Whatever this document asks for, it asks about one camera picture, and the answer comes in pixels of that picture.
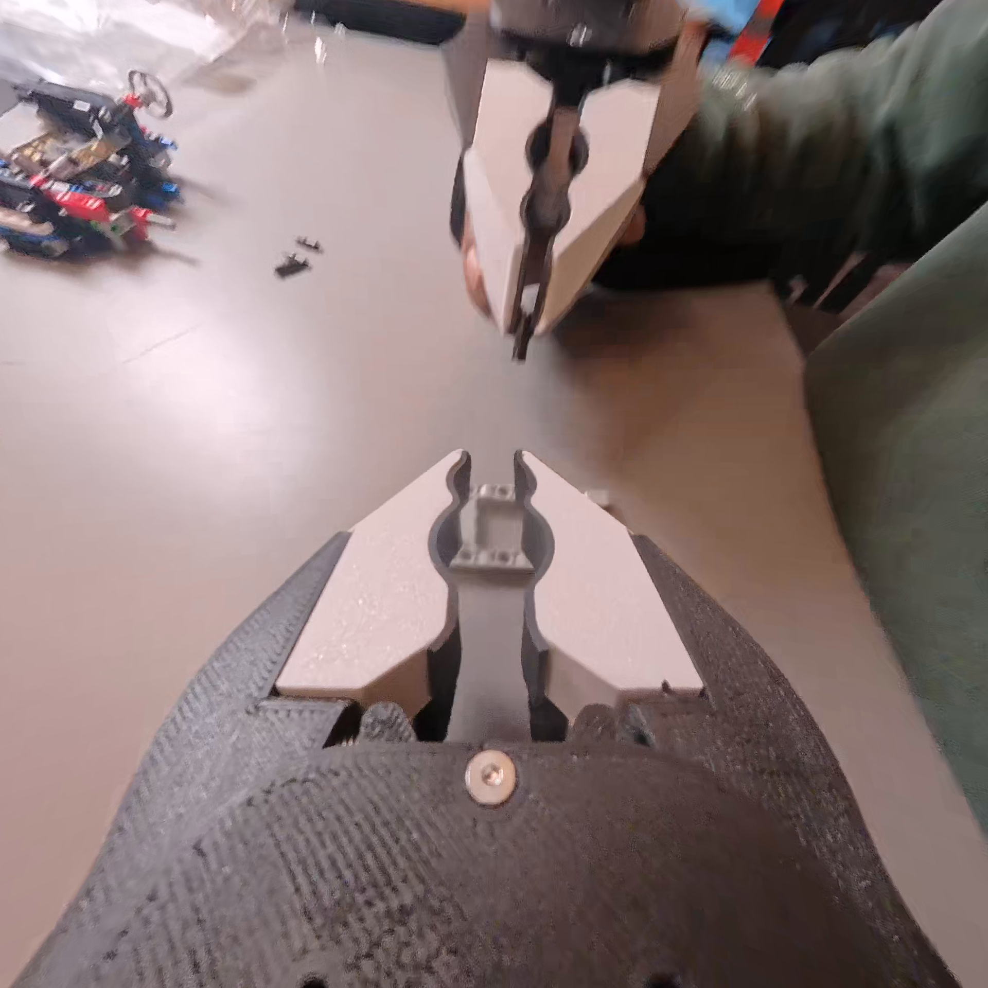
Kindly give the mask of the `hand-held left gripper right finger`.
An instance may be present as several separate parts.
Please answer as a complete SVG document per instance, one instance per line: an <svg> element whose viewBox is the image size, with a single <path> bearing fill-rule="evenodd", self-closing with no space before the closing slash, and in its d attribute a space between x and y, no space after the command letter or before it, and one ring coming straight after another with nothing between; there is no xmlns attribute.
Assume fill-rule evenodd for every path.
<svg viewBox="0 0 988 988"><path fill-rule="evenodd" d="M529 451L514 456L525 588L522 668L532 708L695 699L704 683L630 530Z"/></svg>

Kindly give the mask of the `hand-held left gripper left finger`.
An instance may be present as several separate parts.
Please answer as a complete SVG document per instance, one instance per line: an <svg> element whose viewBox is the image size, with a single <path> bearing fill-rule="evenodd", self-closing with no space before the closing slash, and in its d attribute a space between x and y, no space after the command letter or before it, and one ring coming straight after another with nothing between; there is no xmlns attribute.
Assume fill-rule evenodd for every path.
<svg viewBox="0 0 988 988"><path fill-rule="evenodd" d="M438 696L429 658L453 629L435 530L469 469L453 450L345 533L342 550L275 680L279 697L381 702L417 714Z"/></svg>

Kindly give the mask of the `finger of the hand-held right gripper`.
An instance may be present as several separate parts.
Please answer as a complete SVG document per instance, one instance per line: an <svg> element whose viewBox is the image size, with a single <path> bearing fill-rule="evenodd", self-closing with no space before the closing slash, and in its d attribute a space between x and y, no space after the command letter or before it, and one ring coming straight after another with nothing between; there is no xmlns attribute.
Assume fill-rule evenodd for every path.
<svg viewBox="0 0 988 988"><path fill-rule="evenodd" d="M525 260L536 238L525 222L534 173L527 150L550 115L552 89L523 61L491 59L481 87L473 142L463 158L466 210L490 313L498 330L513 334L524 297L535 303L534 336L546 331L555 237L544 259Z"/></svg>
<svg viewBox="0 0 988 988"><path fill-rule="evenodd" d="M631 79L588 94L580 115L587 162L568 190L570 217L552 246L537 336L573 307L624 231L644 189L659 96L658 83Z"/></svg>

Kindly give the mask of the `grey lego frame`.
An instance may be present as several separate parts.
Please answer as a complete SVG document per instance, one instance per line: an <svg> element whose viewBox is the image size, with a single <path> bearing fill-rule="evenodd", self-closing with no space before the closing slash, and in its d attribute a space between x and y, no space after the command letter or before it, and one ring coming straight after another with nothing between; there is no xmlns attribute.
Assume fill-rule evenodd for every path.
<svg viewBox="0 0 988 988"><path fill-rule="evenodd" d="M525 465L533 474L520 485L470 485L451 567L550 580L558 573L622 566L634 542L608 513L609 500L587 496L585 488L533 460Z"/></svg>

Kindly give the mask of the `partly built lego vehicle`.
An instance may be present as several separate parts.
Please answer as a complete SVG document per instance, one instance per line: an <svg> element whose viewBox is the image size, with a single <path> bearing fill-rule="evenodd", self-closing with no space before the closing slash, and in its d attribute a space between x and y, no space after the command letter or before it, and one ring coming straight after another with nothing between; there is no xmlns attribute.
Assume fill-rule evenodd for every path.
<svg viewBox="0 0 988 988"><path fill-rule="evenodd" d="M172 116L153 74L131 70L114 97L39 79L2 78L2 250L47 260L128 252L173 230L182 198L177 145L142 116Z"/></svg>

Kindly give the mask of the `person's right hand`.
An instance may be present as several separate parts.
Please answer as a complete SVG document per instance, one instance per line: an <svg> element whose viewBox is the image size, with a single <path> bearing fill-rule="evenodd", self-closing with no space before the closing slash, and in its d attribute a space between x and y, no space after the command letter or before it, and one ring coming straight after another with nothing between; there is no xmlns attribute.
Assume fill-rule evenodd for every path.
<svg viewBox="0 0 988 988"><path fill-rule="evenodd" d="M468 210L463 216L461 257L466 294L474 307L488 321L493 321L491 305L480 265L472 219Z"/></svg>

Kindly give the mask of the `person's torso in green hoodie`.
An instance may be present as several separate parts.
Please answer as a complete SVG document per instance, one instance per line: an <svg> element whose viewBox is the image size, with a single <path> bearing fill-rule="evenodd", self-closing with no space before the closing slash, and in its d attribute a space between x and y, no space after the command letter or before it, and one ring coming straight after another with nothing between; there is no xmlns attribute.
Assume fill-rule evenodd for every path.
<svg viewBox="0 0 988 988"><path fill-rule="evenodd" d="M987 826L987 213L809 356L849 555L938 748Z"/></svg>

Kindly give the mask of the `clear plastic bag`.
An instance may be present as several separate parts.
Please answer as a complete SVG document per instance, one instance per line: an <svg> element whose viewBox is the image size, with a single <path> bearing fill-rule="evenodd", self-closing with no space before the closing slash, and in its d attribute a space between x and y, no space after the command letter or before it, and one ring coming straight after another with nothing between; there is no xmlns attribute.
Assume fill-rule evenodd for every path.
<svg viewBox="0 0 988 988"><path fill-rule="evenodd" d="M3 1L2 78L117 91L130 70L175 82L281 40L290 1Z"/></svg>

